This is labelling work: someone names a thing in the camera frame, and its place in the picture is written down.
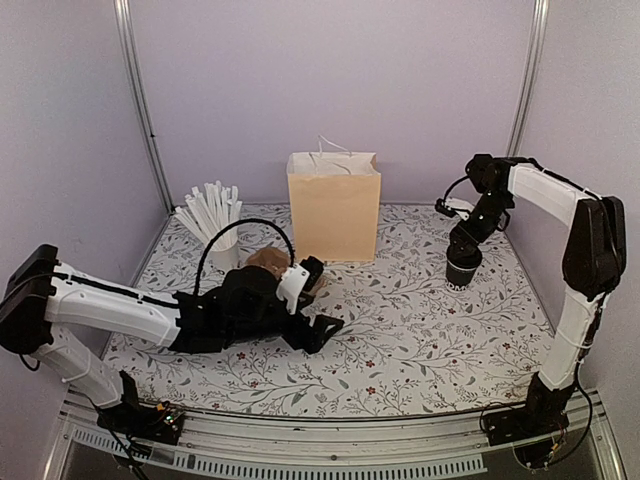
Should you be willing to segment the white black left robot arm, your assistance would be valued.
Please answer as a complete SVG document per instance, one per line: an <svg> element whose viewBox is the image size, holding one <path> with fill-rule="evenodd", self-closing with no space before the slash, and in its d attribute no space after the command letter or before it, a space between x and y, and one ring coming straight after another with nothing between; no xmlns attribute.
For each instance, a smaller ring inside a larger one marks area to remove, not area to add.
<svg viewBox="0 0 640 480"><path fill-rule="evenodd" d="M142 405L135 380L107 366L69 325L134 336L183 354L218 353L271 337L315 354L344 326L341 319L302 312L313 303L311 291L324 270L314 257L279 277L248 265L230 270L204 294L169 295L91 277L60 262L57 253L52 245L39 246L10 277L1 301L1 346L52 368L94 404L100 427L129 438L177 444L180 409L167 401Z"/></svg>

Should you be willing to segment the black paper coffee cup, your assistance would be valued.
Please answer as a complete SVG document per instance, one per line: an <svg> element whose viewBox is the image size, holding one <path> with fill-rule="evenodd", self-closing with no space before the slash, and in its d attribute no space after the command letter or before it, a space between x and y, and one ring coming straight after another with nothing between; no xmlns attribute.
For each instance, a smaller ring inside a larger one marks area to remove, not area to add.
<svg viewBox="0 0 640 480"><path fill-rule="evenodd" d="M476 271L476 267L459 268L451 263L448 263L445 272L447 287L452 291L466 290L471 284Z"/></svg>

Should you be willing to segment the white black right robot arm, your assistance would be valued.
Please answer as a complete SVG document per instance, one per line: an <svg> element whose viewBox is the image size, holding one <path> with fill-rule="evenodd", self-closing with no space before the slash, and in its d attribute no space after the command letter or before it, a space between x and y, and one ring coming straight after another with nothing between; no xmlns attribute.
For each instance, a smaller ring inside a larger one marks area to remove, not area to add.
<svg viewBox="0 0 640 480"><path fill-rule="evenodd" d="M610 294L626 268L624 206L542 167L533 158L475 155L465 178L479 193L476 204L444 196L436 209L458 223L449 234L446 279L466 288L482 262L480 246L510 221L509 212L524 199L569 229L562 258L565 299L552 347L533 374L521 408L482 414L479 425L492 446L566 433L566 405L584 389L579 369L600 326Z"/></svg>

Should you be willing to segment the kraft paper takeout bag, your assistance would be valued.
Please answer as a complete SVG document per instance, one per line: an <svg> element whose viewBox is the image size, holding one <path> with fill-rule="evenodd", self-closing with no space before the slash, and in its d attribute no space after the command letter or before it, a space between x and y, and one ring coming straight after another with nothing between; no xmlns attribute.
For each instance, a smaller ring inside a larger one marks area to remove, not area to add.
<svg viewBox="0 0 640 480"><path fill-rule="evenodd" d="M315 151L290 155L286 172L297 256L373 261L382 179L376 154L320 135Z"/></svg>

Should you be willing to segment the brown pulp cup carrier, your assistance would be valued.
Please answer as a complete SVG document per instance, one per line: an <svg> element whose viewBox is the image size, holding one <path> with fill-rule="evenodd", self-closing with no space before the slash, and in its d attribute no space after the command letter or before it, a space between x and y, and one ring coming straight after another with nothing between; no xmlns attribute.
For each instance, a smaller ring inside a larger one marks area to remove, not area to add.
<svg viewBox="0 0 640 480"><path fill-rule="evenodd" d="M257 250L250 255L245 264L259 266L269 271L276 279L280 280L282 274L289 266L290 258L284 251L268 246ZM320 277L312 286L305 286L303 292L311 296L316 296L318 292L328 285L328 279L325 274Z"/></svg>

